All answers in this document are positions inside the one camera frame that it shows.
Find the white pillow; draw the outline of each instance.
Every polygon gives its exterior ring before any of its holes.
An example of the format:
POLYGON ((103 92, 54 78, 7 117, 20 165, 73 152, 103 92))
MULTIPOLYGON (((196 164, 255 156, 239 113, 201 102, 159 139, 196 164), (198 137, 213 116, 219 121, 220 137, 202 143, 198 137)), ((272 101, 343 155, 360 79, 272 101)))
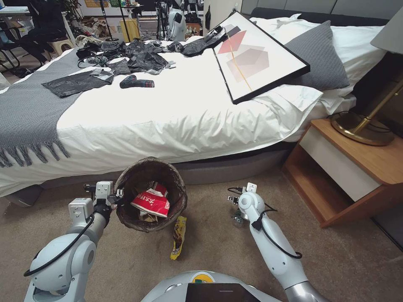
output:
MULTIPOLYGON (((277 20, 276 29, 268 28, 267 22, 257 20, 257 26, 267 31, 280 43, 286 44, 295 37, 318 26, 317 23, 296 19, 299 14, 289 20, 277 20)), ((385 55, 385 51, 370 44, 370 41, 379 33, 383 26, 331 26, 333 31, 333 45, 343 62, 350 85, 342 89, 325 91, 324 97, 329 95, 343 97, 353 91, 354 85, 363 78, 385 55)))

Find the stool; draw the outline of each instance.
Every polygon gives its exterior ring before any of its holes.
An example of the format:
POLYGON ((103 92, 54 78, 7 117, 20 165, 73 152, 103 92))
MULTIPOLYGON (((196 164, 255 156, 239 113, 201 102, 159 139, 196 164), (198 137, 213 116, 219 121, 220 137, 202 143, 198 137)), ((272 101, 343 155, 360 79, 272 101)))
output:
POLYGON ((61 55, 65 50, 74 48, 74 45, 66 37, 54 39, 48 44, 56 51, 57 55, 61 55))

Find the lamp base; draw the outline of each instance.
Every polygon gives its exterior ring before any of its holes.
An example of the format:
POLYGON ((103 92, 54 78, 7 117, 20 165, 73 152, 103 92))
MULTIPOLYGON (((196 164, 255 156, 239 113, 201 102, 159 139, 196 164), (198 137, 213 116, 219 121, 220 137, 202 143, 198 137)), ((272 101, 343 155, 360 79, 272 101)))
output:
POLYGON ((384 124, 372 120, 359 133, 353 133, 353 130, 362 121, 357 114, 347 112, 332 117, 331 124, 338 132, 360 143, 373 146, 389 145, 395 138, 394 134, 384 124))

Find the lamp shade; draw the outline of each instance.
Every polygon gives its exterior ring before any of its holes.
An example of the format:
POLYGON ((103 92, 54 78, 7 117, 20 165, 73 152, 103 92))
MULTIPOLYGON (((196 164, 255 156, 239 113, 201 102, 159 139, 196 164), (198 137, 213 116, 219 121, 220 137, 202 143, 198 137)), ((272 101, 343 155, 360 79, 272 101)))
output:
POLYGON ((403 7, 375 36, 371 44, 375 47, 403 54, 403 7))

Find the red snack bag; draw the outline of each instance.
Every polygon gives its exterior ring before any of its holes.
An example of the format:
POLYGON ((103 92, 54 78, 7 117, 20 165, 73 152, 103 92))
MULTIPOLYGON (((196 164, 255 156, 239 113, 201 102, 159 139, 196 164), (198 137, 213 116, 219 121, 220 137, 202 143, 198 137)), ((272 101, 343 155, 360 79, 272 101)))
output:
POLYGON ((166 218, 170 207, 166 195, 167 190, 156 182, 153 189, 138 194, 130 204, 141 211, 166 218))

